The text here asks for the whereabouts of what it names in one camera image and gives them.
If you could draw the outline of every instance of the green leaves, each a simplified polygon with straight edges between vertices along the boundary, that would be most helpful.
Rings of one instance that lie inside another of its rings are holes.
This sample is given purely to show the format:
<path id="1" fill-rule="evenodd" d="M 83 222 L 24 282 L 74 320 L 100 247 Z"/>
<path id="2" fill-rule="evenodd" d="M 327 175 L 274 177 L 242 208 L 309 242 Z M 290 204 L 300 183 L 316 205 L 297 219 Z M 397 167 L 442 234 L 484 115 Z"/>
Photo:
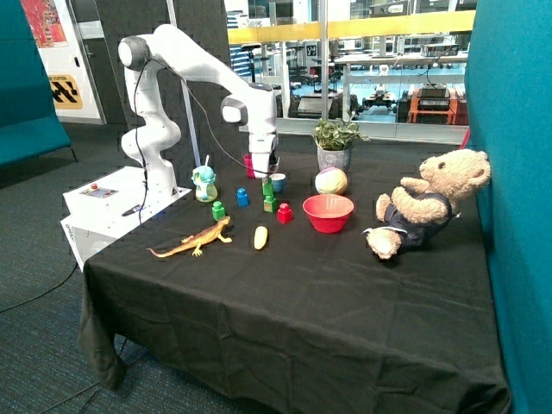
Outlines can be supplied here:
<path id="1" fill-rule="evenodd" d="M 353 122 L 331 122 L 326 119 L 320 119 L 318 125 L 314 128 L 312 138 L 314 142 L 326 151 L 342 151 L 350 147 L 354 140 L 361 139 L 370 141 L 367 136 L 361 135 L 359 126 Z"/>

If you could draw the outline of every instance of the pink cup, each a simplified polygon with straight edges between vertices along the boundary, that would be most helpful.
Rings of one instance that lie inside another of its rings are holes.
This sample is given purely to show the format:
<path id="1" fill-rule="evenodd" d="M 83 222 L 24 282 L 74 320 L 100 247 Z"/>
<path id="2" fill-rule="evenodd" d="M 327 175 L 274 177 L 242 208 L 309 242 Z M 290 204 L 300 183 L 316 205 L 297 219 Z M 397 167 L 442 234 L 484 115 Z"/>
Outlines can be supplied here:
<path id="1" fill-rule="evenodd" d="M 246 154 L 243 156 L 243 164 L 248 168 L 248 177 L 251 179 L 255 178 L 255 172 L 253 171 L 253 160 L 251 159 L 251 154 Z"/>

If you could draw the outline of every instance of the teddy bear foot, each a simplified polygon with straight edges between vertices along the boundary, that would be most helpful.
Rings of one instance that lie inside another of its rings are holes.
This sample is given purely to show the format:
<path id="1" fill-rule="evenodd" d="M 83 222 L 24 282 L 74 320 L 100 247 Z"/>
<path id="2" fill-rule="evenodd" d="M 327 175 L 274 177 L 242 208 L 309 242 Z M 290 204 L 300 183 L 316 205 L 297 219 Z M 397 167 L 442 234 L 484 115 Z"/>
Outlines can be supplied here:
<path id="1" fill-rule="evenodd" d="M 374 229 L 366 237 L 368 245 L 380 259 L 391 259 L 400 248 L 400 236 L 390 229 Z"/>
<path id="2" fill-rule="evenodd" d="M 390 204 L 391 198 L 387 194 L 382 194 L 378 197 L 378 201 L 376 201 L 376 217 L 381 222 L 384 221 L 387 207 L 389 207 Z"/>

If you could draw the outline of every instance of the teal partition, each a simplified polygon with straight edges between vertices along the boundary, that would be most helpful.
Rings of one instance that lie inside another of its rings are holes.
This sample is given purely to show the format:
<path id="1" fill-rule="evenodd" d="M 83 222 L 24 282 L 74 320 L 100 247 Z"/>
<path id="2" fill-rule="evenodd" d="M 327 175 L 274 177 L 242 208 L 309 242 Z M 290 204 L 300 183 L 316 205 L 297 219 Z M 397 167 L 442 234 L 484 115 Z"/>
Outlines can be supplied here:
<path id="1" fill-rule="evenodd" d="M 552 412 L 552 2 L 480 0 L 466 72 L 492 184 L 481 223 L 513 412 Z"/>
<path id="2" fill-rule="evenodd" d="M 19 0 L 2 1 L 0 166 L 71 146 Z"/>

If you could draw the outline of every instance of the black tablecloth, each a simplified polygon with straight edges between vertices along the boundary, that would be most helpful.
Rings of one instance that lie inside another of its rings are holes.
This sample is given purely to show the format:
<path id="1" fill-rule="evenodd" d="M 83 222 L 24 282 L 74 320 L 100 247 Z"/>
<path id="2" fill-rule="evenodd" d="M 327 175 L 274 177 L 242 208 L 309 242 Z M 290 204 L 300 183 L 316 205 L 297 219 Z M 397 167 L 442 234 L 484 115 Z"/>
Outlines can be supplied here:
<path id="1" fill-rule="evenodd" d="M 302 210 L 316 156 L 281 156 L 291 223 L 263 211 L 260 181 L 236 166 L 216 181 L 233 242 L 214 241 L 200 257 L 153 257 L 146 248 L 164 251 L 213 224 L 211 204 L 188 197 L 85 264 L 79 341 L 99 379 L 115 387 L 124 375 L 117 333 L 231 398 L 284 413 L 506 412 L 475 201 L 424 248 L 382 262 L 361 231 L 378 225 L 378 195 L 417 166 L 354 158 L 354 213 L 325 235 Z M 259 225 L 269 242 L 256 251 Z"/>

